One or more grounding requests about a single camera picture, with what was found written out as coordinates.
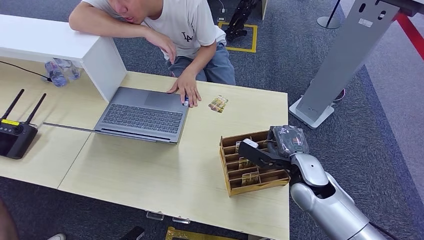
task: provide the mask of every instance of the plastic water bottle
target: plastic water bottle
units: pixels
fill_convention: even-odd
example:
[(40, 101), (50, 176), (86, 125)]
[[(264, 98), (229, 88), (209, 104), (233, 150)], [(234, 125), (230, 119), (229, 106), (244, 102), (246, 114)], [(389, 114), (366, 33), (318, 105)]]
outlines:
[(63, 74), (65, 78), (67, 78), (70, 81), (79, 79), (81, 76), (80, 70), (75, 67), (75, 65), (72, 63), (71, 60), (66, 59), (60, 59), (60, 58), (53, 58), (59, 67), (62, 68)]
[(48, 76), (51, 78), (51, 82), (58, 88), (68, 84), (68, 80), (61, 71), (61, 67), (52, 61), (48, 61), (44, 64), (45, 70)]

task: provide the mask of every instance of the cable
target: cable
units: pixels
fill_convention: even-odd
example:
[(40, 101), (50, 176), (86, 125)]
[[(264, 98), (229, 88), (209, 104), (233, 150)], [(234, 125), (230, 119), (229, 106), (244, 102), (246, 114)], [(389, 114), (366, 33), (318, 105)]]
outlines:
[(393, 236), (390, 232), (386, 231), (384, 228), (382, 228), (381, 226), (375, 224), (374, 222), (370, 221), (369, 224), (371, 224), (372, 226), (374, 226), (374, 228), (382, 231), (384, 234), (386, 234), (387, 236), (391, 237), (394, 240), (399, 240), (399, 238)]
[(223, 11), (224, 11), (224, 9), (225, 9), (225, 7), (224, 7), (224, 3), (221, 1), (221, 0), (218, 0), (220, 3), (221, 3), (221, 5), (222, 5), (222, 9), (223, 9)]
[(46, 79), (47, 79), (47, 81), (49, 81), (49, 82), (51, 82), (51, 81), (52, 81), (52, 79), (51, 79), (50, 77), (44, 76), (44, 75), (42, 75), (42, 74), (39, 74), (39, 73), (36, 73), (36, 72), (33, 72), (33, 71), (30, 71), (30, 70), (25, 69), (25, 68), (22, 68), (22, 67), (20, 67), (20, 66), (13, 65), (13, 64), (8, 63), (8, 62), (5, 62), (5, 61), (0, 61), (0, 63), (7, 64), (7, 65), (13, 66), (13, 67), (18, 68), (18, 69), (22, 69), (22, 70), (27, 71), (27, 72), (30, 72), (30, 73), (32, 73), (32, 74), (36, 74), (36, 75), (38, 75), (38, 76), (41, 76), (41, 77), (43, 77), (43, 78), (46, 78)]

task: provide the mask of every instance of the man's hand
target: man's hand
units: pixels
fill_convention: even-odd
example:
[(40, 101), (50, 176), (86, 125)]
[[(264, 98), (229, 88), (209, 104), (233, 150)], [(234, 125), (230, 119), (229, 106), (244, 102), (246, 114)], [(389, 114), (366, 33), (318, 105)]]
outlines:
[(186, 95), (188, 96), (188, 105), (190, 108), (198, 106), (198, 100), (202, 98), (198, 92), (196, 85), (196, 74), (189, 70), (184, 70), (179, 78), (175, 81), (168, 93), (175, 93), (179, 89), (181, 103), (184, 103)]
[(171, 64), (174, 64), (175, 57), (177, 55), (177, 50), (176, 50), (175, 44), (174, 44), (174, 42), (172, 42), (171, 38), (163, 35), (162, 33), (157, 32), (153, 29), (148, 31), (148, 33), (145, 35), (145, 38), (151, 44), (159, 47), (166, 54), (168, 54), (169, 61), (171, 62)]

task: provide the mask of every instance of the red stripe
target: red stripe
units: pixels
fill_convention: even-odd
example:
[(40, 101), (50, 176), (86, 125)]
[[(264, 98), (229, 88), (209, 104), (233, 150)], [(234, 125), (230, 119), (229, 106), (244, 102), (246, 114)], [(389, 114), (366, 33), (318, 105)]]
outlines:
[(421, 36), (420, 32), (411, 22), (408, 16), (404, 14), (398, 14), (396, 17), (397, 22), (402, 27), (403, 31), (406, 33), (406, 36), (411, 41), (412, 45), (415, 47), (418, 54), (424, 60), (424, 38)]

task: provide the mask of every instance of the cardboard compartment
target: cardboard compartment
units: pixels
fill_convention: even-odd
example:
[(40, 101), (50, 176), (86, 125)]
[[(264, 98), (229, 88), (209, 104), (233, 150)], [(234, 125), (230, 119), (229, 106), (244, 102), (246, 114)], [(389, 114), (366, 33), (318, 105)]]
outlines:
[[(225, 185), (229, 196), (258, 191), (261, 189), (285, 186), (289, 183), (289, 175), (283, 169), (260, 168), (256, 165), (246, 168), (239, 164), (239, 154), (236, 152), (236, 142), (251, 139), (259, 144), (261, 150), (267, 151), (268, 131), (254, 132), (239, 136), (221, 137), (219, 155), (224, 170)], [(259, 172), (258, 183), (243, 186), (243, 174)]]

